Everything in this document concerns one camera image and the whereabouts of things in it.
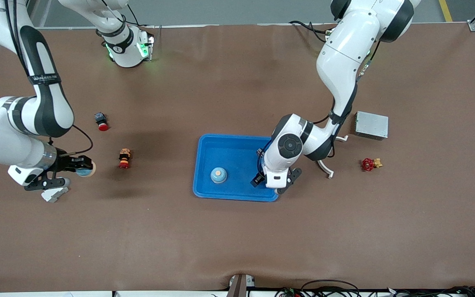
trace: brown table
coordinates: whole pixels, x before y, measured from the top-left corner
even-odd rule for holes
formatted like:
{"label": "brown table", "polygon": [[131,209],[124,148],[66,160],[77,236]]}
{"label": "brown table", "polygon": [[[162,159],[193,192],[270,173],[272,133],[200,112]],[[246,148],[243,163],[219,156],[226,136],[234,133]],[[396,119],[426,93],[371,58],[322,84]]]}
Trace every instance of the brown table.
{"label": "brown table", "polygon": [[[275,203],[194,196],[198,139],[326,115],[322,44],[290,26],[153,32],[154,61],[134,69],[110,62],[93,30],[44,32],[98,171],[68,173],[71,191],[51,204],[0,165],[0,291],[211,290],[236,273],[258,286],[475,285],[475,33],[465,23],[412,25],[383,43],[354,111],[389,116],[390,138],[337,143],[331,180],[301,158],[302,176]],[[0,97],[31,94],[0,48]],[[111,130],[98,131],[98,111]],[[87,140],[72,130],[55,145]],[[123,147],[134,151],[128,170],[117,168]],[[362,172],[367,157],[384,167]]]}

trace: yellow line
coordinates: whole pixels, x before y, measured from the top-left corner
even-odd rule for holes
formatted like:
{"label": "yellow line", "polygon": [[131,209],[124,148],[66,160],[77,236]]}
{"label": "yellow line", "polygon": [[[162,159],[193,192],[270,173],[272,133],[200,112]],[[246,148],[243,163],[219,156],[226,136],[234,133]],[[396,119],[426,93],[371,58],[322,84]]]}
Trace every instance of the yellow line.
{"label": "yellow line", "polygon": [[450,15],[450,11],[448,10],[446,0],[439,0],[439,5],[441,6],[441,10],[443,11],[445,22],[452,22],[452,16]]}

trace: blue tray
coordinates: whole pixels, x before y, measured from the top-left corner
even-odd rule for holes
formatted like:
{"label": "blue tray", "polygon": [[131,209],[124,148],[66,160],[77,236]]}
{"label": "blue tray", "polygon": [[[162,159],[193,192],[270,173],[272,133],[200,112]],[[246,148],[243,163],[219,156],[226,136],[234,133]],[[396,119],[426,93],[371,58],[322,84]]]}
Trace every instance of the blue tray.
{"label": "blue tray", "polygon": [[[198,158],[195,164],[194,194],[201,198],[233,199],[272,202],[277,199],[274,189],[265,183],[256,188],[250,181],[258,173],[256,151],[270,137],[205,134],[199,139]],[[227,172],[226,181],[215,184],[210,179],[213,168]]]}

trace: white robotic arm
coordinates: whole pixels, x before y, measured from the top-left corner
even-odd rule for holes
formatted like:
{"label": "white robotic arm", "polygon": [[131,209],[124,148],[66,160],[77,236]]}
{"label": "white robotic arm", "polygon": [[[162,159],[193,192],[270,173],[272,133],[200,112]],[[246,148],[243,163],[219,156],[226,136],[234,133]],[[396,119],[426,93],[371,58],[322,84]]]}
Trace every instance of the white robotic arm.
{"label": "white robotic arm", "polygon": [[113,61],[122,67],[134,67],[151,60],[153,35],[137,26],[127,24],[117,10],[128,5],[128,0],[59,0],[59,2],[85,17],[104,38]]}
{"label": "white robotic arm", "polygon": [[253,185],[284,189],[290,167],[301,154],[322,160],[330,154],[336,136],[351,112],[357,93],[357,70],[376,40],[392,42],[411,24],[420,0],[333,0],[331,10],[340,19],[320,51],[316,68],[334,97],[326,126],[320,128],[298,115],[286,115],[277,124],[271,144],[260,152],[261,169]]}
{"label": "white robotic arm", "polygon": [[47,171],[91,169],[91,160],[67,156],[65,151],[37,138],[61,137],[71,129],[74,114],[47,42],[32,27],[25,0],[0,0],[0,45],[18,54],[36,92],[32,97],[0,98],[0,164],[9,165],[9,175],[27,190],[67,186],[69,180],[64,178],[54,177],[46,185],[40,181],[47,182],[42,179]]}

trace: silver rectangular box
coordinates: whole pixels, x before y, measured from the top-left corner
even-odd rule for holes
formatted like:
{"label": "silver rectangular box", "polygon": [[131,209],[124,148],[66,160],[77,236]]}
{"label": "silver rectangular box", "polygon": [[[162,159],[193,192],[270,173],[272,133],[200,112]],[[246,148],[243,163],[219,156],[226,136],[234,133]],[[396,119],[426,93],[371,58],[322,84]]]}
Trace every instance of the silver rectangular box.
{"label": "silver rectangular box", "polygon": [[355,135],[375,140],[388,138],[388,117],[357,111]]}

